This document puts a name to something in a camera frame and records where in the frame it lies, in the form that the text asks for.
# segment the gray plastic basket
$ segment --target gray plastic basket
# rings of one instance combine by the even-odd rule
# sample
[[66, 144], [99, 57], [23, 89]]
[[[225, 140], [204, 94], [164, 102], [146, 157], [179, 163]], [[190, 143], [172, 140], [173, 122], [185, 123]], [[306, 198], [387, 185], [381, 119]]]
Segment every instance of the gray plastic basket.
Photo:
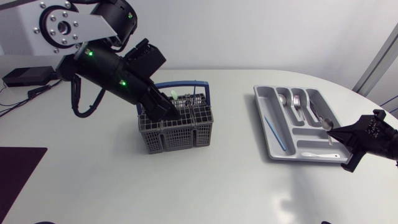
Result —
[[162, 120], [152, 122], [145, 114], [141, 105], [137, 105], [139, 130], [144, 138], [150, 154], [164, 151], [190, 149], [193, 146], [209, 146], [213, 115], [210, 105], [210, 91], [207, 82], [183, 81], [156, 84], [157, 88], [176, 86], [203, 86], [206, 95], [178, 96], [170, 98], [181, 118], [178, 120]]

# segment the metal bracket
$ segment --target metal bracket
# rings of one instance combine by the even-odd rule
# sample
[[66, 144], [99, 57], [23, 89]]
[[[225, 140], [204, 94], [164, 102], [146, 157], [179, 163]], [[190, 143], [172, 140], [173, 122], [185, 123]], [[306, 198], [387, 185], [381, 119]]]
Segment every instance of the metal bracket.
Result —
[[398, 57], [398, 24], [387, 38], [379, 53], [354, 86], [353, 91], [367, 96], [391, 64]]

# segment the blue basket handle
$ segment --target blue basket handle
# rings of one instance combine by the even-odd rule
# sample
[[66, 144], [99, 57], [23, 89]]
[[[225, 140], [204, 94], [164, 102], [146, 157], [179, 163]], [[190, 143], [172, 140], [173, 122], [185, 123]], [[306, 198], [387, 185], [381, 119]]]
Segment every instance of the blue basket handle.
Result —
[[[206, 102], [208, 106], [211, 106], [210, 103], [210, 88], [209, 88], [209, 83], [204, 82], [204, 81], [174, 81], [174, 82], [163, 82], [163, 83], [157, 83], [155, 86], [158, 89], [161, 88], [170, 88], [170, 87], [179, 87], [179, 86], [199, 86], [199, 87], [205, 87], [205, 94], [206, 94]], [[137, 103], [137, 112], [138, 115], [142, 114], [142, 108], [141, 104]]]

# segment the cutlery tray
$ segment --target cutlery tray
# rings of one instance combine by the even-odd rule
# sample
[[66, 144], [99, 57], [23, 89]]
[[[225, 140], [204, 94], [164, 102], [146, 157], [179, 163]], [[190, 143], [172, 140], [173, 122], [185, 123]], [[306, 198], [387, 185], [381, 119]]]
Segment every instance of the cutlery tray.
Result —
[[[322, 118], [331, 119], [334, 128], [341, 127], [333, 110], [329, 107], [319, 90], [316, 88], [256, 85], [254, 86], [254, 92], [262, 127], [267, 139], [268, 153], [272, 159], [339, 163], [347, 161], [350, 156], [348, 150], [333, 138], [333, 144], [329, 145], [328, 135], [322, 128], [322, 122], [317, 119], [310, 108], [310, 102], [312, 102], [317, 109], [318, 115]], [[283, 94], [286, 97], [285, 105], [279, 101], [279, 94]], [[298, 95], [300, 98], [305, 121], [299, 116], [294, 107], [294, 95]], [[286, 151], [279, 144], [265, 117], [273, 126]], [[303, 156], [303, 154], [338, 154], [339, 156], [318, 157]]]

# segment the black cable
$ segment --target black cable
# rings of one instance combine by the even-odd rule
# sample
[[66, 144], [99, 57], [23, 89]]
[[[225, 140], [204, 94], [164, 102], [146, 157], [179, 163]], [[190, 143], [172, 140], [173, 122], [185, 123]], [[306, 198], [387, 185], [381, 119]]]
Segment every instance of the black cable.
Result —
[[120, 52], [122, 52], [122, 51], [126, 48], [127, 43], [128, 43], [129, 40], [130, 40], [130, 36], [131, 36], [131, 35], [128, 36], [127, 40], [124, 41], [123, 45], [122, 45], [118, 50], [112, 49], [113, 52], [115, 52], [115, 53], [120, 53]]
[[4, 85], [4, 87], [0, 90], [0, 93], [3, 91], [3, 89], [6, 88], [6, 84], [4, 83], [4, 81], [2, 82], [2, 85]]
[[102, 97], [104, 97], [105, 89], [101, 89], [97, 98], [95, 99], [93, 105], [90, 105], [90, 108], [86, 112], [79, 112], [79, 101], [80, 101], [80, 89], [81, 89], [81, 78], [75, 75], [71, 81], [71, 101], [72, 101], [72, 110], [76, 116], [79, 118], [87, 118], [91, 114], [94, 113], [95, 109], [97, 109], [100, 104]]
[[51, 88], [55, 87], [55, 86], [58, 85], [60, 82], [62, 82], [62, 80], [59, 80], [58, 82], [54, 83], [53, 85], [50, 85], [50, 87], [49, 87], [48, 89], [46, 89], [46, 90], [44, 90], [44, 91], [41, 91], [41, 92], [38, 92], [37, 94], [32, 95], [31, 97], [28, 97], [28, 99], [22, 100], [22, 101], [20, 101], [20, 102], [18, 102], [18, 103], [13, 103], [13, 104], [11, 104], [10, 106], [13, 106], [12, 108], [8, 108], [8, 109], [5, 109], [5, 110], [0, 111], [0, 113], [2, 113], [2, 114], [0, 114], [0, 118], [3, 117], [4, 115], [8, 114], [8, 113], [11, 112], [12, 110], [14, 110], [14, 109], [16, 109], [16, 108], [18, 108], [18, 107], [20, 107], [20, 106], [25, 105], [25, 104], [26, 104], [27, 102], [29, 102], [30, 100], [33, 100], [36, 96], [39, 96], [40, 94], [43, 94], [43, 93], [45, 93], [46, 91], [49, 91]]

